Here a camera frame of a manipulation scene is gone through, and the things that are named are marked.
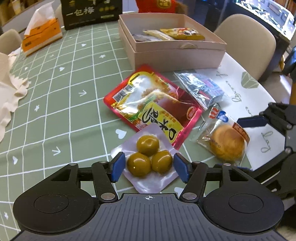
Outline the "red yellow snack pouch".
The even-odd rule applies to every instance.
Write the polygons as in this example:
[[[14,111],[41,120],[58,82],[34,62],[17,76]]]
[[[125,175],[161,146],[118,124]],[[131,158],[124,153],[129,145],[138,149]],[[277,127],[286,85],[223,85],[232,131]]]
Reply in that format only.
[[[188,92],[142,65],[103,99],[106,106],[135,131],[155,123],[179,149],[203,108]]]

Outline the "round pastry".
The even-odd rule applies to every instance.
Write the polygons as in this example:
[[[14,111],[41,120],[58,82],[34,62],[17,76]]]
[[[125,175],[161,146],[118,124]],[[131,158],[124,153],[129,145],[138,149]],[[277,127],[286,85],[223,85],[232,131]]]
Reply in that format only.
[[[201,145],[220,161],[237,165],[244,158],[250,137],[246,130],[216,103],[191,142]]]

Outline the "green grid tablecloth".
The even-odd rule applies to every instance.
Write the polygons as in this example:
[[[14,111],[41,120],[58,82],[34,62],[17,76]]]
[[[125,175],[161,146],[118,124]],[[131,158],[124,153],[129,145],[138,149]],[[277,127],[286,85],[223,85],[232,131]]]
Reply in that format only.
[[[117,22],[66,31],[11,72],[29,87],[1,142],[1,240],[20,231],[13,203],[24,191],[69,163],[111,160],[134,135],[103,102],[132,73]]]

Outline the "black plum gift box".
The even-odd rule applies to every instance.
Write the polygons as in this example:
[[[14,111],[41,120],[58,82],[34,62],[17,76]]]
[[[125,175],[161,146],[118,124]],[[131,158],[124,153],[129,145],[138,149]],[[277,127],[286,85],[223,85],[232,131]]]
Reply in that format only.
[[[63,0],[64,27],[71,30],[98,23],[117,21],[122,14],[120,0]]]

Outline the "red plush toy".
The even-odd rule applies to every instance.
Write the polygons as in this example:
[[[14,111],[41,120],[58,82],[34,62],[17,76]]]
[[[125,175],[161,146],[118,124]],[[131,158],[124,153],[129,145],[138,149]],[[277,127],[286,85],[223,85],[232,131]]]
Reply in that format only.
[[[188,7],[175,0],[136,0],[139,13],[188,14]]]

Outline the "beige chair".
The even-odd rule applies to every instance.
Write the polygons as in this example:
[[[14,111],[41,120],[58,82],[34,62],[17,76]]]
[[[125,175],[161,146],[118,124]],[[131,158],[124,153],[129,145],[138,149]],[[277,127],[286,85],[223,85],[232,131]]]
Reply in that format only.
[[[254,79],[259,80],[276,48],[273,34],[258,21],[243,14],[227,17],[214,34],[227,44],[226,52]]]
[[[18,49],[22,44],[22,38],[20,34],[10,29],[0,36],[0,52],[4,54],[10,54],[12,51]]]

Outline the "beige chair right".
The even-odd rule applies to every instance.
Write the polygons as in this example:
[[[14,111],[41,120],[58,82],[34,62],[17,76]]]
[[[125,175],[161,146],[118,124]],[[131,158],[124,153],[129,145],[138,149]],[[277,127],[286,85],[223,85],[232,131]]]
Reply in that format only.
[[[258,21],[243,14],[227,17],[214,34],[227,44],[226,52],[254,79],[259,80],[276,48],[273,34]]]

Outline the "orange tissue box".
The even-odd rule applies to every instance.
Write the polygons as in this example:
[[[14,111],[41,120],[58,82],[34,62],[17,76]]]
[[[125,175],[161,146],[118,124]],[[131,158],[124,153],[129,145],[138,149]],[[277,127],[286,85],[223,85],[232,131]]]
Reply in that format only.
[[[36,9],[29,21],[22,41],[22,50],[26,57],[63,37],[52,3],[53,1]]]

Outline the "green plums vacuum pack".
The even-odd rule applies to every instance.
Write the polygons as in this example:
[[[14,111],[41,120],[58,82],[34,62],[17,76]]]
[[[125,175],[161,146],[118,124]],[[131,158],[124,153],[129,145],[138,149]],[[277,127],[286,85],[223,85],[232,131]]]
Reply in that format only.
[[[114,158],[123,153],[123,175],[139,193],[159,193],[175,178],[173,148],[161,128],[150,124],[111,151]]]

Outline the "clear blue snack packet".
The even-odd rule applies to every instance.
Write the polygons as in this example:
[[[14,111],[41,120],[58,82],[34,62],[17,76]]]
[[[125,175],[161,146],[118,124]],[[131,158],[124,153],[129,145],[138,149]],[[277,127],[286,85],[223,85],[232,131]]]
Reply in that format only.
[[[223,89],[206,75],[197,73],[195,70],[182,70],[174,74],[204,110],[224,99]]]

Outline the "pink cardboard box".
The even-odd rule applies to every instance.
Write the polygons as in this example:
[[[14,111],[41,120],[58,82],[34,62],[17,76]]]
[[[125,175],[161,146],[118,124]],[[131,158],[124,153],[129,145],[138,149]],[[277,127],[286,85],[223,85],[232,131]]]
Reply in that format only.
[[[191,28],[205,37],[203,41],[168,40],[137,42],[144,30]],[[159,72],[218,68],[227,44],[192,18],[170,13],[129,13],[118,20],[119,37],[133,70],[147,64]]]

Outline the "cream paper bag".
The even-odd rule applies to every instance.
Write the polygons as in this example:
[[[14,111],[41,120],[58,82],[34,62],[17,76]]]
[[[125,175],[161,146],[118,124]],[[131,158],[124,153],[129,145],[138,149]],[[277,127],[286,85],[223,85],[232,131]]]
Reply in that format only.
[[[30,81],[10,73],[15,55],[1,53],[1,141],[4,138],[11,114],[16,111],[19,100],[27,95]]]

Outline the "snacks inside pink box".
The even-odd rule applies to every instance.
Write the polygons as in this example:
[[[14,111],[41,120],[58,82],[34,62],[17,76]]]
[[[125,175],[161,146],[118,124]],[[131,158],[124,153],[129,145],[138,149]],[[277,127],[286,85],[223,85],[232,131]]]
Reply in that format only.
[[[156,41],[204,41],[205,37],[192,28],[172,28],[160,30],[143,30],[142,34],[133,34],[136,42],[156,42]]]

